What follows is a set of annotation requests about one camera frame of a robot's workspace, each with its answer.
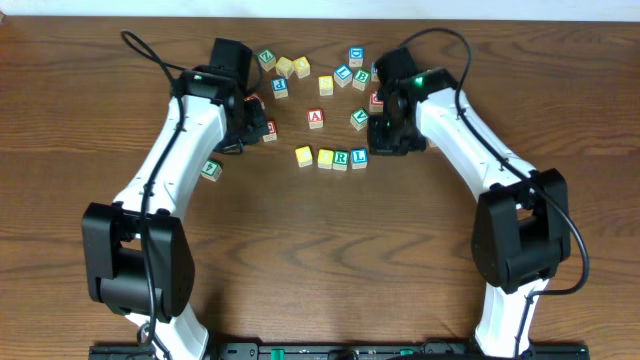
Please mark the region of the yellow O block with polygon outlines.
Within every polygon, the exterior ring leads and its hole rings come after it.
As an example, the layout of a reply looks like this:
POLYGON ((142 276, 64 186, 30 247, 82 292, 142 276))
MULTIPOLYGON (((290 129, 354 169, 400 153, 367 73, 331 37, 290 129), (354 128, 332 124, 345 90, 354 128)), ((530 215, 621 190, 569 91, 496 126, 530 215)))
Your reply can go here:
POLYGON ((317 157, 317 165, 321 169, 333 168, 334 151, 330 149, 319 149, 317 157))

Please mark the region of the green R block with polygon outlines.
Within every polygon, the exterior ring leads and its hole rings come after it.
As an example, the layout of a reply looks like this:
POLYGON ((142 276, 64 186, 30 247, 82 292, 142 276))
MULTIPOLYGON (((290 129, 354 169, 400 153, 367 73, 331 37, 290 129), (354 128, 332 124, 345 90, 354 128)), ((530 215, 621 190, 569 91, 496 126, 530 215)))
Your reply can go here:
POLYGON ((348 151, 336 150, 333 154, 332 169, 339 171, 346 171, 349 165, 348 151))

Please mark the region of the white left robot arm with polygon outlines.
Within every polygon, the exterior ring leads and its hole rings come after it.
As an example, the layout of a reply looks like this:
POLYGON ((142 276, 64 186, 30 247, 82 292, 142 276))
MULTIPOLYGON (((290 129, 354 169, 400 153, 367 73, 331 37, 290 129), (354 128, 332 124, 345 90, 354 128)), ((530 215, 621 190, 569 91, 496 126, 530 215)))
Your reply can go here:
POLYGON ((267 135, 248 79, 252 50, 215 40, 210 60, 171 77, 168 113, 145 161, 110 204, 81 221, 90 298, 137 327, 132 346, 95 345, 92 359, 203 359, 209 332, 189 299, 195 263, 183 221, 201 175, 221 168, 214 152, 239 155, 267 135))

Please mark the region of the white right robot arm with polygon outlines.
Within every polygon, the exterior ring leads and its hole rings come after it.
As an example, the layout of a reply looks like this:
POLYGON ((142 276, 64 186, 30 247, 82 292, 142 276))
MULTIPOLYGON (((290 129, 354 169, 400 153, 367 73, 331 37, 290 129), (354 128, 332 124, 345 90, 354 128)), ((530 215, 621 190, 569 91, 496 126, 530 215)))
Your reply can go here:
POLYGON ((383 111, 371 117, 369 151, 405 155, 437 147, 477 201, 472 258, 486 282, 474 339, 490 357, 511 358, 530 347, 536 302, 570 255, 567 184, 555 169, 538 171, 482 121, 458 81, 444 68, 420 71, 409 50, 374 63, 383 111))

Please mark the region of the yellow C block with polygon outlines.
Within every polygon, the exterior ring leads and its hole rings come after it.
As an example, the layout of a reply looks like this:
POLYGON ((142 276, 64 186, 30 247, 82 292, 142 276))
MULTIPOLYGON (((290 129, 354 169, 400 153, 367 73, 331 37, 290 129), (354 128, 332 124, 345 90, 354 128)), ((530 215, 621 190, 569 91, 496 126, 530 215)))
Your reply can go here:
POLYGON ((313 164, 313 153, 309 146, 296 148, 295 156, 300 168, 311 166, 313 164))

